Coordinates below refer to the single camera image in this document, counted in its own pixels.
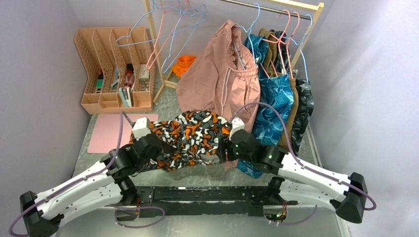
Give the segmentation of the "orange camouflage shorts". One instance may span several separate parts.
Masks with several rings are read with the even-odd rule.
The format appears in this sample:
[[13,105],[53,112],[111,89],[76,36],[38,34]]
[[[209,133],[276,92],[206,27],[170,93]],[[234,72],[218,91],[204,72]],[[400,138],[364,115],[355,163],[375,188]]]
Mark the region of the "orange camouflage shorts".
[[151,134],[171,146],[148,164],[140,164],[139,170],[162,169],[174,171],[197,164],[220,164],[216,155],[219,138],[229,138],[232,124],[211,111],[186,111],[173,120],[150,122]]

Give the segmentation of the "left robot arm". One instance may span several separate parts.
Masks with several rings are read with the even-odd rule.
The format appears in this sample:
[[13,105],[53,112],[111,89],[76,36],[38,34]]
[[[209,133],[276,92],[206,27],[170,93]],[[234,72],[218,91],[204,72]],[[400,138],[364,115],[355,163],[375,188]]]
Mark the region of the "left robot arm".
[[117,145],[76,177],[41,193],[20,196],[27,236],[50,237],[74,218],[108,205],[138,207],[141,197],[130,176],[145,171],[153,158],[170,151],[154,134]]

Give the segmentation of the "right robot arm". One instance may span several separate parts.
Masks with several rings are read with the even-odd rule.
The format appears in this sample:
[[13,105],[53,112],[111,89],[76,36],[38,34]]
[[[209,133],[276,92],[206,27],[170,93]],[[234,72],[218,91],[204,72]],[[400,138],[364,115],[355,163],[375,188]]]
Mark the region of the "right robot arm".
[[333,210],[355,224],[367,210],[367,186],[362,174],[340,174],[294,158],[284,149],[260,144],[243,129],[220,141],[222,161],[248,161],[262,173],[274,174],[267,190],[271,204],[308,202]]

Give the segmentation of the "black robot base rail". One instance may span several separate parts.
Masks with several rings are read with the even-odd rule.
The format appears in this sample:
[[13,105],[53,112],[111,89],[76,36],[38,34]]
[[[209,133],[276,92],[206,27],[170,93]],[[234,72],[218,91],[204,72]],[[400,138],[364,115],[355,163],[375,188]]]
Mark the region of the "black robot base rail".
[[158,187],[137,186],[134,193],[123,197],[119,206],[144,207],[139,218],[161,215],[223,215],[246,214],[262,217],[264,207],[283,204],[286,201],[279,190],[268,186],[220,186],[220,187]]

